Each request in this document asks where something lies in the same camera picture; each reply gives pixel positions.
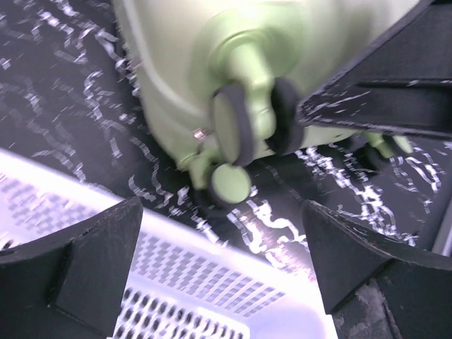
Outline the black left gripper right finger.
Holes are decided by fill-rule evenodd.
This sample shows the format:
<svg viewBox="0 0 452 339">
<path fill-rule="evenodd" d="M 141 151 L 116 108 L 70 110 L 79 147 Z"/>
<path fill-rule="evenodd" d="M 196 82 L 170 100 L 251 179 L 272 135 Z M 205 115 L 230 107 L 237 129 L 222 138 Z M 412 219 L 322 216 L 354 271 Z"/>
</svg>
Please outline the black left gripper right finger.
<svg viewBox="0 0 452 339">
<path fill-rule="evenodd" d="M 399 242 L 317 203 L 302 224 L 339 338 L 450 338 L 451 258 Z"/>
</svg>

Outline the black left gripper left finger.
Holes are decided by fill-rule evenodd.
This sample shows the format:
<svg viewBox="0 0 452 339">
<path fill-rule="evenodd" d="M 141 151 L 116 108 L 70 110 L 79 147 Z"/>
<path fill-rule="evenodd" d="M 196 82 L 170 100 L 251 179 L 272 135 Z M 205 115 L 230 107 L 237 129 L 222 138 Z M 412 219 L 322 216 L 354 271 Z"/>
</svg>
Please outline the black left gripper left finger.
<svg viewBox="0 0 452 339">
<path fill-rule="evenodd" d="M 113 336 L 143 217 L 128 198 L 1 252 L 2 338 Z"/>
</svg>

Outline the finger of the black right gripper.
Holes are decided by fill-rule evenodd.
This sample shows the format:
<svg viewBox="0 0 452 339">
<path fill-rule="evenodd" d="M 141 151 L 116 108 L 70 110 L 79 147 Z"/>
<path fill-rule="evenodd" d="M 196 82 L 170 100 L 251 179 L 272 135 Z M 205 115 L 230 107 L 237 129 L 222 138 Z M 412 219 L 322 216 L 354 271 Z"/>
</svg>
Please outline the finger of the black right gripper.
<svg viewBox="0 0 452 339">
<path fill-rule="evenodd" d="M 300 126 L 451 139 L 451 2 L 419 2 L 295 116 Z"/>
</svg>

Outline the green hard-shell suitcase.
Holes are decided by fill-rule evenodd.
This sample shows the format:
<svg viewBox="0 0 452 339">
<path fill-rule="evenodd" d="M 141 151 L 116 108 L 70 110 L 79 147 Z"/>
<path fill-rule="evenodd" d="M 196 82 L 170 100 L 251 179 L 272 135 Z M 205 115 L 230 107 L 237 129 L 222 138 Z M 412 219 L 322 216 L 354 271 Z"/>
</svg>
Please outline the green hard-shell suitcase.
<svg viewBox="0 0 452 339">
<path fill-rule="evenodd" d="M 357 130 L 292 120 L 297 103 L 400 20 L 413 1 L 115 1 L 145 120 L 194 197 L 228 211 L 246 167 Z"/>
</svg>

